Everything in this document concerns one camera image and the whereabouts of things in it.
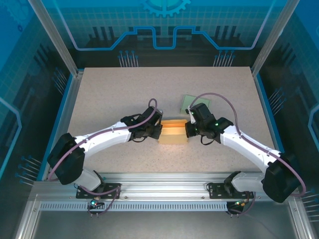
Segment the light green paper box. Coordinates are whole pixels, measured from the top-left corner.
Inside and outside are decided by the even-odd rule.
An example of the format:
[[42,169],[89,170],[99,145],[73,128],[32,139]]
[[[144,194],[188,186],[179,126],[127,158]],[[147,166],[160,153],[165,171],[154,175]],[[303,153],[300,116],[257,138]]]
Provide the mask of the light green paper box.
[[[181,107],[180,107],[180,113],[182,115],[186,114],[185,110],[188,108],[188,106],[190,106],[192,104],[192,102],[195,100],[195,98],[196,97],[192,96],[192,95],[184,95],[183,96]],[[205,98],[199,98],[196,100],[194,105],[199,104],[199,103],[204,103],[208,107],[210,105],[210,100],[205,99]]]

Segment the yellow paper box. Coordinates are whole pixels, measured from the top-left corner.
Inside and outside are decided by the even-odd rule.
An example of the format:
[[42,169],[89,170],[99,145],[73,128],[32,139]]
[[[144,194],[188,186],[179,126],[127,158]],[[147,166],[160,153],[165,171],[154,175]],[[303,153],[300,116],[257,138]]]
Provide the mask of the yellow paper box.
[[163,120],[161,134],[158,139],[159,144],[187,144],[185,119]]

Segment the blue table edge strip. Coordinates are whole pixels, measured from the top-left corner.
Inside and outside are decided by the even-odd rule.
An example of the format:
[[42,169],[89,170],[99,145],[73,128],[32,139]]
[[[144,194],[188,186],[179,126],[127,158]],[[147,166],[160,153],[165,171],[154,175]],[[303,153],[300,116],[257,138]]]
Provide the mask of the blue table edge strip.
[[62,113],[63,113],[63,109],[65,107],[65,104],[66,104],[66,101],[67,101],[67,97],[68,97],[70,88],[71,88],[71,86],[73,84],[73,81],[74,81],[74,77],[71,74],[69,76],[69,79],[68,79],[68,82],[67,82],[67,85],[66,85],[66,88],[65,88],[65,91],[64,91],[64,94],[63,94],[63,97],[62,97],[58,112],[57,112],[57,116],[56,116],[56,119],[55,119],[55,122],[54,122],[54,125],[53,125],[53,128],[52,128],[52,132],[51,132],[51,135],[50,135],[50,138],[49,138],[49,141],[48,141],[48,145],[47,145],[45,153],[44,153],[44,157],[43,157],[43,160],[42,160],[42,163],[41,163],[40,170],[39,170],[39,173],[38,173],[36,181],[42,181],[43,180],[43,175],[45,174],[45,169],[46,169],[46,165],[47,165],[47,158],[48,158],[48,156],[49,156],[49,154],[51,152],[54,139],[55,139],[55,137],[57,135],[58,127],[59,127],[59,124],[60,124],[60,121],[61,121],[61,117],[62,117]]

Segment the aluminium frame rail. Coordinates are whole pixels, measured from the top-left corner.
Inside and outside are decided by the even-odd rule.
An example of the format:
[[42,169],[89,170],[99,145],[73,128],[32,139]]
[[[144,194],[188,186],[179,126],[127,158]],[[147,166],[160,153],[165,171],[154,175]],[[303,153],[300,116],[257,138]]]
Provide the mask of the aluminium frame rail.
[[[107,183],[120,183],[120,201],[209,201],[208,183],[223,183],[226,173],[104,173]],[[73,185],[35,182],[29,201],[76,201]]]

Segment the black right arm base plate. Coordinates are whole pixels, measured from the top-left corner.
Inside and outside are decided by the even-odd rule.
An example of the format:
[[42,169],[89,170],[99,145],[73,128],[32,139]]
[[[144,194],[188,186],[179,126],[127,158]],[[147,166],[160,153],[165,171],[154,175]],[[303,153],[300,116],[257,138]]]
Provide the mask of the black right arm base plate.
[[254,199],[254,193],[237,191],[231,184],[225,183],[208,183],[206,190],[210,199]]

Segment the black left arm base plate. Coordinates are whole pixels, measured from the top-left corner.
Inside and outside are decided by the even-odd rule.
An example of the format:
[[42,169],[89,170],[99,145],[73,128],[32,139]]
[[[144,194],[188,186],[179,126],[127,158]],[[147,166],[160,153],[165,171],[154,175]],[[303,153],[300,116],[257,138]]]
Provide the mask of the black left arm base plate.
[[76,192],[76,199],[93,199],[95,197],[100,197],[101,199],[112,199],[119,198],[116,193],[120,193],[121,184],[120,183],[102,183],[93,191],[90,191],[82,186],[78,186]]

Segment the aluminium side rail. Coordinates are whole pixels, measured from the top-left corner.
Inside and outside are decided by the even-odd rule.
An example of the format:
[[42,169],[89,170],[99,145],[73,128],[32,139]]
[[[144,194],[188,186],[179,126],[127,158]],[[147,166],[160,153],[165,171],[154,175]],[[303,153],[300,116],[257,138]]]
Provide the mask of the aluminium side rail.
[[[81,75],[83,77],[84,69],[80,69],[79,72],[81,73]],[[73,109],[74,109],[74,106],[75,106],[75,102],[76,102],[76,98],[77,98],[77,95],[78,95],[78,91],[79,91],[79,87],[80,87],[80,84],[81,84],[81,80],[82,80],[82,78],[78,80],[78,79],[76,79],[74,77],[74,81],[73,81],[73,84],[72,84],[72,86],[70,88],[70,91],[69,91],[69,94],[68,94],[68,97],[67,97],[67,101],[66,101],[65,107],[63,109],[61,121],[60,121],[60,124],[59,124],[59,127],[58,127],[57,135],[56,135],[56,137],[54,139],[52,148],[54,147],[54,145],[58,141],[58,139],[64,133],[66,133],[68,131],[68,127],[69,127],[70,120],[71,120],[71,117],[72,117],[72,113],[73,113]],[[46,180],[46,178],[47,178],[47,174],[48,174],[48,171],[49,171],[48,168],[49,168],[49,166],[47,164],[46,165],[46,169],[45,169],[45,174],[43,175],[43,180]]]

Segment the aluminium frame post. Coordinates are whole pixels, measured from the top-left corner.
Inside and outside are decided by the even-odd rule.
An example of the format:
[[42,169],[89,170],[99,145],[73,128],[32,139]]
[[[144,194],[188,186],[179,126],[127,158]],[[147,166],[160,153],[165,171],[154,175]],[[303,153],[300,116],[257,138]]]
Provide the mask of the aluminium frame post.
[[286,27],[299,2],[300,0],[287,0],[285,6],[283,7],[277,21],[275,22],[270,32],[270,35],[268,36],[265,44],[263,45],[259,55],[257,56],[252,66],[251,71],[253,78],[257,78],[257,74],[259,73],[265,61],[267,60],[269,54],[275,46],[278,38],[282,34],[284,28]]
[[49,36],[51,42],[53,43],[54,47],[58,51],[61,59],[65,63],[71,75],[78,80],[81,79],[82,75],[79,72],[75,62],[73,61],[73,58],[69,50],[67,49],[61,35],[59,34],[52,18],[50,17],[42,1],[28,0],[28,2],[31,5],[33,11],[35,12],[37,18],[39,19],[40,23],[45,29],[47,35]]

